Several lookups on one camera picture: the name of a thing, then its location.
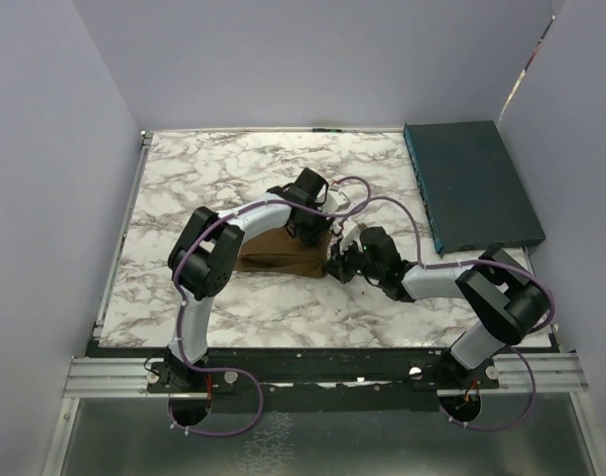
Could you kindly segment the brown cloth napkin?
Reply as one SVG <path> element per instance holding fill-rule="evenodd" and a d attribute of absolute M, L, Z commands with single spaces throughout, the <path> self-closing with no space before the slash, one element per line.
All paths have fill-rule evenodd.
<path fill-rule="evenodd" d="M 269 230 L 242 245 L 234 270 L 321 279 L 330 238 L 325 232 L 316 244 L 306 245 L 285 228 Z"/>

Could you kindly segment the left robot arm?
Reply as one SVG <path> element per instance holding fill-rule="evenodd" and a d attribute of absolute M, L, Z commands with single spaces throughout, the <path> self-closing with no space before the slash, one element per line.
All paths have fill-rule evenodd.
<path fill-rule="evenodd" d="M 213 300 L 235 271 L 319 279 L 329 229 L 339 204 L 309 168 L 284 186 L 228 210 L 197 208 L 168 258 L 180 296 L 173 338 L 157 373 L 166 386 L 189 392 L 203 382 Z"/>

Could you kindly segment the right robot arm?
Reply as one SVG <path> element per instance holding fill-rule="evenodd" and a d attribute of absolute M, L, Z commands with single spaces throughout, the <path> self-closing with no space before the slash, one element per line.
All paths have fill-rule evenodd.
<path fill-rule="evenodd" d="M 382 227 L 338 240 L 324 270 L 342 284 L 363 278 L 393 301 L 465 299 L 478 321 L 453 342 L 436 367 L 453 388 L 472 381 L 477 368 L 495 353 L 519 344 L 551 310 L 547 292 L 502 249 L 490 249 L 469 265 L 429 267 L 403 259 Z"/>

